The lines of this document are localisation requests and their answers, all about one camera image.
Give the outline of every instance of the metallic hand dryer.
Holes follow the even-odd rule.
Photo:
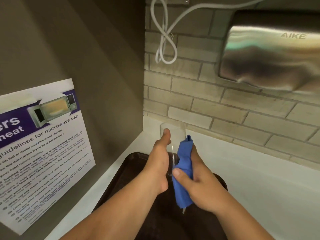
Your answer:
[[[320,92],[320,14],[239,10],[218,75],[262,89]]]

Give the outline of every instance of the tray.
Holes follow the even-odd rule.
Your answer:
[[[94,210],[134,179],[143,169],[147,154],[129,154],[103,193]],[[224,180],[215,174],[227,189]],[[187,207],[182,214],[175,201],[172,180],[167,177],[169,188],[158,195],[146,217],[136,240],[227,240],[217,217],[198,208],[195,204]]]

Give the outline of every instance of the folded blue cloth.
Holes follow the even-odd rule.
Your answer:
[[[185,172],[191,179],[193,179],[192,163],[191,163],[191,150],[192,150],[193,140],[190,135],[187,135],[186,139],[180,142],[178,148],[178,157],[180,161],[173,168],[179,168]],[[186,189],[174,178],[172,177],[174,194],[176,196],[177,205],[182,209],[193,204],[189,193]]]

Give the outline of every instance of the power cord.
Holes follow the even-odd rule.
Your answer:
[[[163,6],[163,17],[162,17],[162,27],[160,26],[160,24],[158,23],[156,17],[155,17],[155,3],[156,1],[160,1],[162,3]],[[150,7],[150,11],[151,11],[151,17],[152,20],[154,22],[154,24],[156,25],[156,27],[158,28],[158,30],[161,32],[161,39],[160,39],[160,45],[158,47],[158,50],[155,54],[155,62],[159,63],[160,61],[162,61],[165,64],[172,64],[175,62],[175,60],[177,59],[178,56],[178,51],[177,51],[177,47],[174,44],[174,42],[172,41],[172,39],[169,37],[170,32],[173,30],[174,26],[185,16],[187,15],[189,12],[198,9],[198,8],[215,8],[215,9],[238,9],[238,8],[243,8],[243,7],[247,7],[259,2],[262,2],[264,0],[253,0],[253,1],[249,1],[246,3],[241,3],[241,4],[231,4],[231,5],[227,5],[227,4],[214,4],[214,3],[199,3],[196,4],[190,8],[188,8],[187,10],[185,10],[184,12],[182,12],[177,19],[171,24],[171,26],[168,28],[168,8],[167,8],[167,0],[152,0],[151,1],[151,7]],[[165,60],[165,58],[163,57],[163,54],[165,52],[165,48],[166,48],[166,42],[169,42],[174,50],[174,58],[170,61]]]

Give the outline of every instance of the sign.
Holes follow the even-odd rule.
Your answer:
[[[0,96],[0,221],[22,234],[95,165],[71,79]]]

